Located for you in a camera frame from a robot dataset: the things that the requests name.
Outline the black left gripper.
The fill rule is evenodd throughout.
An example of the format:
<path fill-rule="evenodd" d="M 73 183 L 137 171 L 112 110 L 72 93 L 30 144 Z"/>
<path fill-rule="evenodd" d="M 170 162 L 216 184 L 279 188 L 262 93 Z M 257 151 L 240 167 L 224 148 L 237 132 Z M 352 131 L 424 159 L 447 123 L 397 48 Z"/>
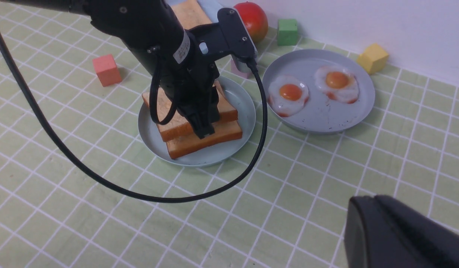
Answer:
<path fill-rule="evenodd" d="M 155 51 L 155 84 L 163 88 L 171 101 L 170 118 L 179 114 L 189 122 L 199 139 L 213 135 L 213 123 L 220 119 L 219 102 L 213 85 L 217 78 L 215 65 L 200 51 L 198 42 L 188 30 L 182 31 L 175 51 L 163 46 Z"/>

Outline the right gripper own finger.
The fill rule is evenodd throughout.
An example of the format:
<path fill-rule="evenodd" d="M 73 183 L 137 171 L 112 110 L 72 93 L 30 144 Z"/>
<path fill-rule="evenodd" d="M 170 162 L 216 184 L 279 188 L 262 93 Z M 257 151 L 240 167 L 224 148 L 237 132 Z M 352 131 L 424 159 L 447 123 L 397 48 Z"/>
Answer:
<path fill-rule="evenodd" d="M 459 235 L 388 195 L 349 200 L 350 268 L 459 268 Z"/>

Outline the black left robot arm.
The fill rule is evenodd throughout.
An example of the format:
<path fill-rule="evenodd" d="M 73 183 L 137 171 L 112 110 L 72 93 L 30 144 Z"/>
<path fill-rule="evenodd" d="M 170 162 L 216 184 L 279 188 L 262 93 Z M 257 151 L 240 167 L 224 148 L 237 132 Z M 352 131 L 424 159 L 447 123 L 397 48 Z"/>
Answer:
<path fill-rule="evenodd" d="M 10 0 L 10 4 L 68 12 L 119 38 L 152 75 L 150 113 L 155 124 L 183 116 L 200 139 L 220 119 L 215 62 L 227 55 L 223 19 L 185 29 L 164 0 Z"/>

